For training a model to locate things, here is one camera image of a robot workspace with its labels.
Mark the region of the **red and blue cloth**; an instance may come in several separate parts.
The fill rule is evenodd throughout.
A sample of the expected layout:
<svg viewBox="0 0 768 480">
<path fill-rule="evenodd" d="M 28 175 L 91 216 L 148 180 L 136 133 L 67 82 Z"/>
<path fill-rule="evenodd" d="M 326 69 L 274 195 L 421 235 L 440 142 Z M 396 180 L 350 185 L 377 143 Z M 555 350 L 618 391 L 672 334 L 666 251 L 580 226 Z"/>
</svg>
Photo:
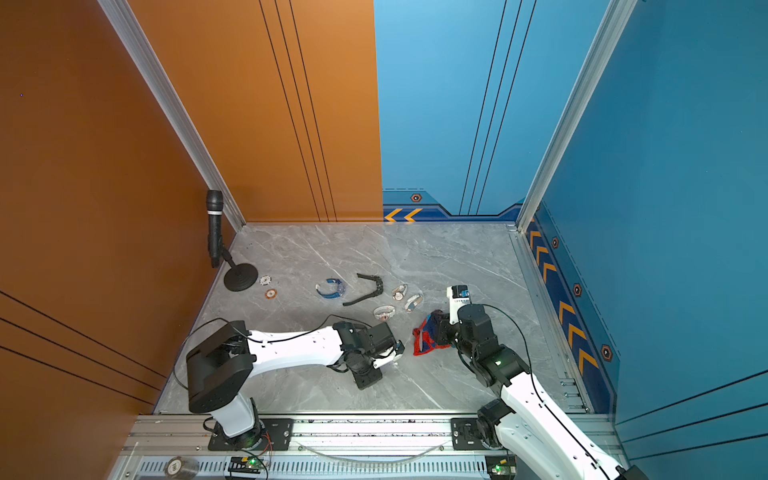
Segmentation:
<svg viewBox="0 0 768 480">
<path fill-rule="evenodd" d="M 449 344 L 438 340 L 438 330 L 446 315 L 442 310 L 434 310 L 412 331 L 414 337 L 413 355 L 423 356 L 434 350 L 447 349 Z"/>
</svg>

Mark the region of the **pink white watch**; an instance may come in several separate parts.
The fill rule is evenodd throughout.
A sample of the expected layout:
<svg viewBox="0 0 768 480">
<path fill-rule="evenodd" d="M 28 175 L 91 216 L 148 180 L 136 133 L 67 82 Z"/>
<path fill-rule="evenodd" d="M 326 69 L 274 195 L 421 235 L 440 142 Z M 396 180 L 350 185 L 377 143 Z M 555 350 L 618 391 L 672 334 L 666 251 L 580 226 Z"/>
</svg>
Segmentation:
<svg viewBox="0 0 768 480">
<path fill-rule="evenodd" d="M 387 321 L 396 313 L 396 308 L 392 305 L 383 305 L 373 311 L 373 316 L 379 321 Z"/>
</svg>

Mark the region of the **beige band watch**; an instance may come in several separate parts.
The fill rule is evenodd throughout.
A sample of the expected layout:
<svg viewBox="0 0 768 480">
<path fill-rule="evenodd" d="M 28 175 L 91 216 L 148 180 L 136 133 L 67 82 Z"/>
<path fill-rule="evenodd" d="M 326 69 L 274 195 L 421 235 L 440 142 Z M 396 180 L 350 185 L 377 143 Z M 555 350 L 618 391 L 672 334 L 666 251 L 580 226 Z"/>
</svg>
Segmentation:
<svg viewBox="0 0 768 480">
<path fill-rule="evenodd" d="M 395 362 L 399 360 L 402 357 L 401 353 L 392 352 L 390 355 L 384 357 L 384 358 L 376 358 L 372 362 L 372 366 L 374 369 L 379 369 L 385 365 L 388 365 L 392 362 Z"/>
</svg>

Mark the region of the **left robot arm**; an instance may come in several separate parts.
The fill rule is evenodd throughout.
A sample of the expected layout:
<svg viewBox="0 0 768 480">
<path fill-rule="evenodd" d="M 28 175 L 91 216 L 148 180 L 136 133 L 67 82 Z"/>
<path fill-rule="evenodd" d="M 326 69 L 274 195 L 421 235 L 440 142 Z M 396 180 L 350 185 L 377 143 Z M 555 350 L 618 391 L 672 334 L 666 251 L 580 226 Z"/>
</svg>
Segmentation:
<svg viewBox="0 0 768 480">
<path fill-rule="evenodd" d="M 251 446 L 262 437 L 255 401 L 241 393 L 246 382 L 263 373 L 322 366 L 351 373 L 364 390 L 383 378 L 381 368 L 404 353 L 389 325 L 370 326 L 339 317 L 303 332 L 249 330 L 227 321 L 186 355 L 188 409 L 208 414 L 214 433 L 231 446 Z"/>
</svg>

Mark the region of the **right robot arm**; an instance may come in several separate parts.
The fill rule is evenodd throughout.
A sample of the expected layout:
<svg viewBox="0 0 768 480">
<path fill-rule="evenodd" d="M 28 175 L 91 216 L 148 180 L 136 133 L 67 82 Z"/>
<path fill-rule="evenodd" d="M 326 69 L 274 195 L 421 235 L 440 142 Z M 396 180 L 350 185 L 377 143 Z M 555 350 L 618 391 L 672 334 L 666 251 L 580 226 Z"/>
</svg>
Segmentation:
<svg viewBox="0 0 768 480">
<path fill-rule="evenodd" d="M 477 427 L 492 448 L 515 454 L 541 479 L 645 479 L 636 465 L 624 467 L 590 439 L 552 400 L 530 362 L 500 343 L 483 304 L 467 304 L 456 320 L 430 315 L 440 346 L 456 348 L 460 360 L 499 398 L 477 412 Z"/>
</svg>

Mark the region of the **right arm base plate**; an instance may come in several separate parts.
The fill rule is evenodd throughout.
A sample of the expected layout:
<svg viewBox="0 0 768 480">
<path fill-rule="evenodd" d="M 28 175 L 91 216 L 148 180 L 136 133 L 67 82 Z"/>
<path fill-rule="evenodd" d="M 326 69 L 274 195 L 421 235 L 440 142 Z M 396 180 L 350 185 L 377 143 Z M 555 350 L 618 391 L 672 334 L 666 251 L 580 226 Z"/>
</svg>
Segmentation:
<svg viewBox="0 0 768 480">
<path fill-rule="evenodd" d="M 457 451 L 497 450 L 500 448 L 494 427 L 477 417 L 450 419 L 453 449 Z"/>
</svg>

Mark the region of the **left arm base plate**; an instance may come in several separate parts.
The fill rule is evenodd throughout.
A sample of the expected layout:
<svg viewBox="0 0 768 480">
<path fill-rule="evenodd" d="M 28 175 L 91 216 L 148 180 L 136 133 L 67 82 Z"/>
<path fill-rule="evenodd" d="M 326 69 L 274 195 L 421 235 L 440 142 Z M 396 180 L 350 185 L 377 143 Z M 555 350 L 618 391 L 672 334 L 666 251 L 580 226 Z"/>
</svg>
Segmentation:
<svg viewBox="0 0 768 480">
<path fill-rule="evenodd" d="M 208 425 L 209 417 L 203 424 L 210 434 L 207 449 L 209 451 L 249 450 L 257 453 L 263 451 L 287 451 L 291 442 L 294 421 L 291 418 L 259 418 L 253 429 L 235 437 L 225 435 L 223 427 L 215 422 Z"/>
</svg>

